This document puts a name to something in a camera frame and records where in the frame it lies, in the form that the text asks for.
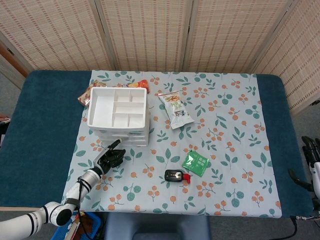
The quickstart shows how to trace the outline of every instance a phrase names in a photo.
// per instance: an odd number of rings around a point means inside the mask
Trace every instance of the white snack bag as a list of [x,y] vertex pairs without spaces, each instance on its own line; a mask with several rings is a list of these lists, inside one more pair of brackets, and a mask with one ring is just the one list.
[[190,114],[187,112],[184,102],[181,100],[179,91],[167,94],[158,94],[159,99],[165,106],[166,114],[170,119],[172,129],[177,129],[185,124],[193,123]]

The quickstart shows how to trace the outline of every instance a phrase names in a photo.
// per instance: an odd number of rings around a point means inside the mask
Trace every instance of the car key fob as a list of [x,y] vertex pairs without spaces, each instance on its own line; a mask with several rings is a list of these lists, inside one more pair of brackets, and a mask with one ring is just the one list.
[[180,170],[166,170],[164,179],[168,182],[181,182],[182,180],[186,180],[187,183],[190,184],[190,175]]

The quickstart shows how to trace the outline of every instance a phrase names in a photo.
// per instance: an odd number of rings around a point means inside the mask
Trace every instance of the orange berry pattern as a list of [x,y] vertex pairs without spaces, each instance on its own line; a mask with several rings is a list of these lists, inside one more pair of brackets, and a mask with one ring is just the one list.
[[[254,75],[92,71],[91,79],[108,79],[108,87],[148,81],[149,141],[147,147],[117,146],[116,149],[126,151],[123,163],[101,176],[84,198],[83,210],[281,216],[270,157],[272,149],[269,149],[268,129]],[[177,129],[172,129],[166,109],[158,98],[159,94],[173,91],[179,92],[181,104],[194,119],[194,122]],[[133,98],[134,95],[128,96],[128,101]],[[94,167],[94,159],[110,145],[104,141],[108,132],[88,127],[92,120],[87,108],[79,120],[78,135],[74,138],[76,144],[66,176],[66,191],[78,177]],[[142,134],[132,131],[128,138]],[[202,177],[182,167],[190,151],[209,160]],[[166,181],[164,173],[169,169],[189,173],[190,184],[185,180]]]

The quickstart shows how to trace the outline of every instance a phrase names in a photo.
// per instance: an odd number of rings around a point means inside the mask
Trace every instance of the green packet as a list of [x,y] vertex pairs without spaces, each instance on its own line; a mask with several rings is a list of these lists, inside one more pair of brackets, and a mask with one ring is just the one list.
[[186,155],[186,158],[182,164],[182,167],[202,177],[203,174],[205,173],[208,163],[209,163],[208,158],[201,156],[199,153],[195,151],[190,151]]

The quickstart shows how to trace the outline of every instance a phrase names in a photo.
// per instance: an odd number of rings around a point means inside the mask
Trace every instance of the floral tablecloth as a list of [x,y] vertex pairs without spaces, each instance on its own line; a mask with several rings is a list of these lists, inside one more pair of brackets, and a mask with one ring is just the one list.
[[[143,79],[150,87],[149,144],[125,147],[124,162],[102,176],[81,209],[281,217],[256,75],[92,71],[88,84],[114,87]],[[157,94],[175,90],[195,122],[172,130]],[[64,194],[106,147],[87,126],[87,115],[85,108]],[[182,163],[190,150],[210,160],[204,175],[190,172],[191,184],[165,181],[167,169],[186,171]]]

